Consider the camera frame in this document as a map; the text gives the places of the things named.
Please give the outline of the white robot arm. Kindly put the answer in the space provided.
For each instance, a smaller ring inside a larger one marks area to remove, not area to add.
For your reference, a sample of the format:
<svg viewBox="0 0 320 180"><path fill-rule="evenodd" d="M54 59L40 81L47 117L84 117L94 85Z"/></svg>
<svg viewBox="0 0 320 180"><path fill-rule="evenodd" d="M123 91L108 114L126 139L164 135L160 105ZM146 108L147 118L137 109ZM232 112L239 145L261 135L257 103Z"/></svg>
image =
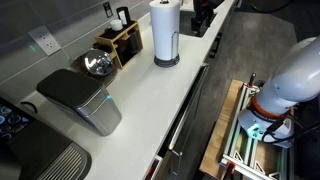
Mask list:
<svg viewBox="0 0 320 180"><path fill-rule="evenodd" d="M288 148L298 134L287 118L290 109L320 93L320 36L294 32L300 19L290 23L272 15L237 12L227 27L223 51L234 56L236 78L262 73L236 119L246 134L264 143Z"/></svg>

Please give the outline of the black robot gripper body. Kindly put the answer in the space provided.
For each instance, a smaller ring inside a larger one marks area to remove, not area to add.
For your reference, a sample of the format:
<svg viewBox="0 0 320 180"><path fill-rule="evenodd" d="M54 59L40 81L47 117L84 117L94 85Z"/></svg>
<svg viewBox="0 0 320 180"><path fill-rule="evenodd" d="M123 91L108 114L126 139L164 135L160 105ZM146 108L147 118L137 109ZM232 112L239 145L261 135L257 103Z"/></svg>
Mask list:
<svg viewBox="0 0 320 180"><path fill-rule="evenodd" d="M191 30L199 33L202 23L209 27L213 19L213 9L209 6L209 0L193 0L195 16L191 19Z"/></svg>

